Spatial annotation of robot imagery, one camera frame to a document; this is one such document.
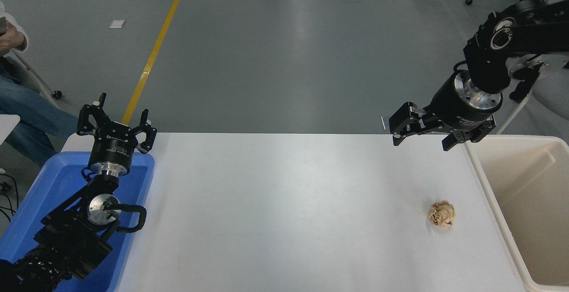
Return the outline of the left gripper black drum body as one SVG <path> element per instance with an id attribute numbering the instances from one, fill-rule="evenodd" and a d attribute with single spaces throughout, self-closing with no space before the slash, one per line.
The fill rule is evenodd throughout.
<path id="1" fill-rule="evenodd" d="M 130 169 L 138 141 L 131 128 L 118 122 L 100 125 L 94 133 L 94 144 L 88 167 L 95 169 L 105 163 Z"/>

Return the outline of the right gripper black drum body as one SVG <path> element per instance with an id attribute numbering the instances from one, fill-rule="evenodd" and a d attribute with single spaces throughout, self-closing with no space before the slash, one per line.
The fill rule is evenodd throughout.
<path id="1" fill-rule="evenodd" d="M 428 110 L 453 129 L 473 130 L 497 111 L 497 96 L 476 87 L 469 73 L 456 73 L 435 93 Z"/>

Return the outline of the person's hand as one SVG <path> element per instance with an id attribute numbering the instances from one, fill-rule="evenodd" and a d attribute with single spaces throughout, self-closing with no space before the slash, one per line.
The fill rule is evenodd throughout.
<path id="1" fill-rule="evenodd" d="M 0 55 L 6 55 L 13 49 L 20 49 L 26 45 L 26 37 L 16 29 L 8 29 L 0 36 Z"/>

